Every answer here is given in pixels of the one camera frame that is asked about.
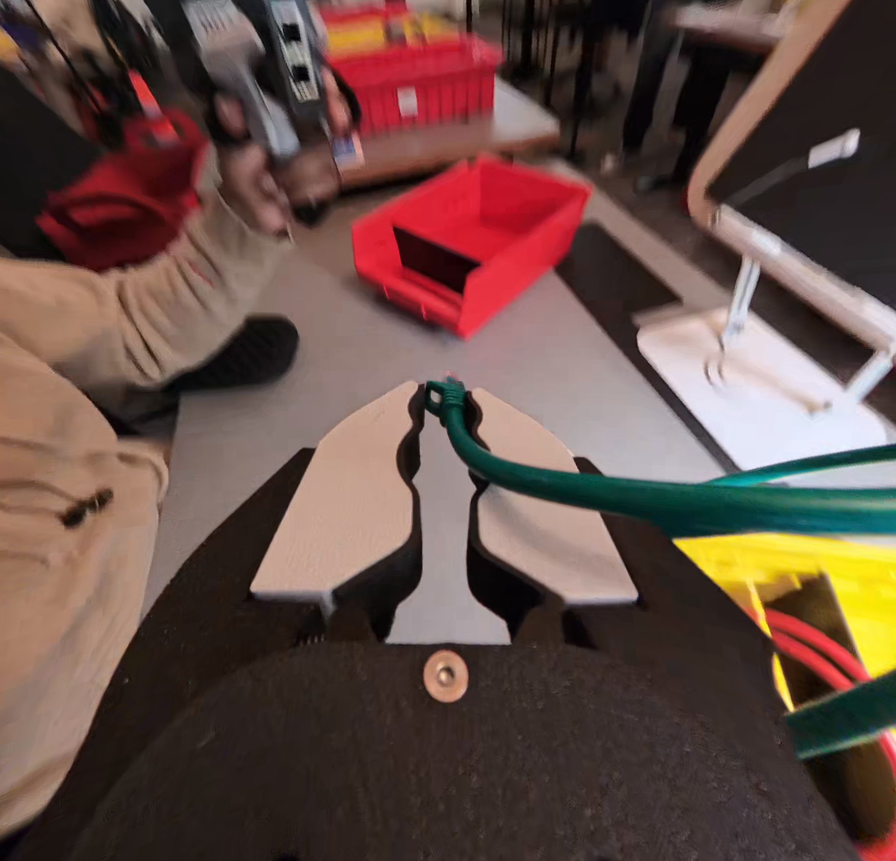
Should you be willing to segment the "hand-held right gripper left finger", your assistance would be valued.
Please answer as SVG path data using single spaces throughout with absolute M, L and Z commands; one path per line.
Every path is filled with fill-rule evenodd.
M 320 440 L 253 577 L 254 598 L 316 603 L 328 616 L 340 588 L 408 542 L 415 493 L 399 450 L 420 433 L 419 389 L 397 385 Z

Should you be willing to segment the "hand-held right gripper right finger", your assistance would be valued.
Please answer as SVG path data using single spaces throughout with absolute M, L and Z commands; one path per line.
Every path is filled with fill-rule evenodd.
M 578 474 L 551 431 L 483 388 L 470 394 L 476 438 L 513 463 Z M 639 594 L 595 510 L 487 486 L 476 500 L 476 535 L 487 555 L 570 606 L 633 604 Z

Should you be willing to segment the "yellow plastic bin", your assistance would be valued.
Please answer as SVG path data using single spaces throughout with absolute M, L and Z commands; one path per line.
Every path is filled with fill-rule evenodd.
M 771 637 L 789 711 L 894 671 L 895 550 L 871 538 L 678 540 Z M 894 859 L 894 730 L 805 761 L 863 859 Z

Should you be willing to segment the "red plastic bin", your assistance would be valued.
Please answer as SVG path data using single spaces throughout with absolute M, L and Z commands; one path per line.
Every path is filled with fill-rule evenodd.
M 566 256 L 591 194 L 520 163 L 462 162 L 353 223 L 355 271 L 387 303 L 469 339 Z M 392 226 L 480 261 L 464 294 L 406 281 Z

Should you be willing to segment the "person's left forearm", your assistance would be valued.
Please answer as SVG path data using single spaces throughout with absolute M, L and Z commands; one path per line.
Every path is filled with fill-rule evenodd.
M 289 232 L 257 232 L 215 194 L 140 265 L 3 259 L 2 338 L 84 391 L 155 388 L 233 338 L 293 249 Z

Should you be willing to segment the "person's left hand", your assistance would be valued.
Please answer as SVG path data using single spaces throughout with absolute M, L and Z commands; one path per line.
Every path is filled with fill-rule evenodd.
M 252 229 L 284 237 L 297 222 L 318 220 L 340 195 L 342 179 L 328 144 L 275 162 L 252 141 L 243 106 L 232 93 L 216 92 L 207 113 L 218 193 Z

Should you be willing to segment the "yellow storage crate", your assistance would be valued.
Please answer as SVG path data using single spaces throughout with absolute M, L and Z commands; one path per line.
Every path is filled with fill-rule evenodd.
M 333 58 L 455 42 L 460 30 L 441 15 L 407 8 L 369 7 L 324 12 L 326 48 Z

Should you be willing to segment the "red tote bag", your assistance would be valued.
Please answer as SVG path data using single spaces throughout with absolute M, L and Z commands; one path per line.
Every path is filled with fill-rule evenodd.
M 51 193 L 36 225 L 63 261 L 96 273 L 159 256 L 200 205 L 208 140 L 175 108 L 132 118 L 125 143 L 75 183 Z

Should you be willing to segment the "black knit cloth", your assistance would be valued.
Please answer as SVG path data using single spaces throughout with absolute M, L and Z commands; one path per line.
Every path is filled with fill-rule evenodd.
M 170 395 L 256 388 L 275 383 L 297 357 L 296 326 L 281 316 L 253 316 L 209 361 L 165 386 Z

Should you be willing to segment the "red ribbed crate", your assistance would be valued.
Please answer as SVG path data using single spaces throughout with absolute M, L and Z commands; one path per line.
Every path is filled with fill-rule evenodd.
M 503 63 L 499 46 L 460 35 L 427 46 L 343 57 L 329 66 L 357 99 L 360 135 L 373 138 L 487 117 Z

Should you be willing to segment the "white board stand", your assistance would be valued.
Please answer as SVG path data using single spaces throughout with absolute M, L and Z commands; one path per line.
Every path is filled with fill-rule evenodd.
M 894 441 L 866 399 L 894 368 L 894 309 L 720 205 L 712 232 L 743 251 L 722 307 L 646 321 L 643 357 L 742 470 Z M 766 275 L 871 350 L 846 385 L 751 312 Z

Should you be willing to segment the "black bin divider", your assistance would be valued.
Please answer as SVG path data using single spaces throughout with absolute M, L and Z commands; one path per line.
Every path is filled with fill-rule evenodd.
M 482 266 L 480 261 L 404 227 L 392 226 L 392 234 L 399 256 L 399 273 L 413 284 L 449 295 L 463 295 L 469 277 Z

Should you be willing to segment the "wooden table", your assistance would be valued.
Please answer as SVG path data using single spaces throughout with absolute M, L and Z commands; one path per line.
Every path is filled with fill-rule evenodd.
M 363 138 L 363 161 L 342 167 L 342 189 L 373 191 L 425 179 L 481 156 L 512 159 L 551 153 L 560 138 L 557 117 L 497 78 L 490 112 L 464 122 Z

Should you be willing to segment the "person's torso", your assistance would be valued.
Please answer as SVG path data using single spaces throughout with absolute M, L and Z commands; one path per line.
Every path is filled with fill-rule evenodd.
M 140 621 L 163 454 L 2 339 L 1 832 L 47 806 Z

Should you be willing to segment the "white-tipped metal pin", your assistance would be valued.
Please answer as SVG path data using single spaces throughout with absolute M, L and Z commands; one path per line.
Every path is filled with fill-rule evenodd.
M 728 206 L 740 206 L 753 198 L 767 193 L 778 184 L 803 172 L 823 167 L 830 163 L 848 160 L 857 153 L 861 141 L 861 130 L 851 128 L 837 137 L 830 138 L 813 146 L 807 153 L 791 157 L 777 165 L 763 176 L 754 179 L 742 189 L 734 192 L 725 201 Z

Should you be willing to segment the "black wood-edged board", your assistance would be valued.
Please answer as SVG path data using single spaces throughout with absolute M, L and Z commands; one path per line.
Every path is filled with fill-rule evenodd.
M 688 186 L 705 231 L 734 192 L 857 127 L 848 160 L 737 213 L 894 309 L 895 0 L 812 0 L 711 140 Z

